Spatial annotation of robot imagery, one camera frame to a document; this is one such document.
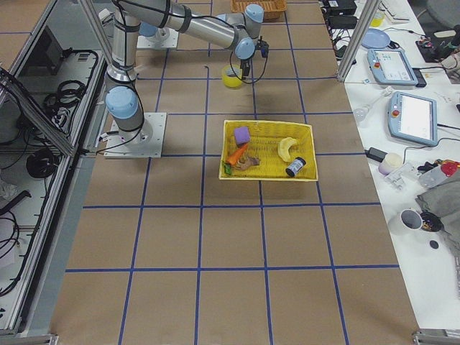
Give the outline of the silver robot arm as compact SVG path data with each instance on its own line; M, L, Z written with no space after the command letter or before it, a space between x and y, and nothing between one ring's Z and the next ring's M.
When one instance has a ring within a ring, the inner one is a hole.
M168 28L159 28L146 22L141 22L139 35L152 43L160 43L167 40L170 36Z
M256 51L267 57L269 46L259 38L264 9L249 4L239 13L217 17L194 12L173 1L114 1L114 41L106 70L106 106L119 131L136 134L144 126L144 115L135 92L137 40L142 23L181 34L230 50L240 59L242 77L249 75L249 61Z

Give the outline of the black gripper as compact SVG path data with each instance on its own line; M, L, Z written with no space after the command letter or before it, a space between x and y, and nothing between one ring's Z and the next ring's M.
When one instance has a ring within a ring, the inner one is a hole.
M240 69L242 73L242 79L246 80L249 77L251 70L251 58L240 60Z

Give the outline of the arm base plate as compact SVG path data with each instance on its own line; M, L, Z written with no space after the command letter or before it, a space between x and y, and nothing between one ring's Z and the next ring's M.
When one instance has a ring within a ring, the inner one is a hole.
M140 134L130 141L136 132L120 132L116 122L111 123L111 131L103 155L111 159L160 158L164 142L167 114L164 112L144 114L144 126Z
M159 29L150 37L138 36L138 50L167 50L178 46L178 33L169 29Z

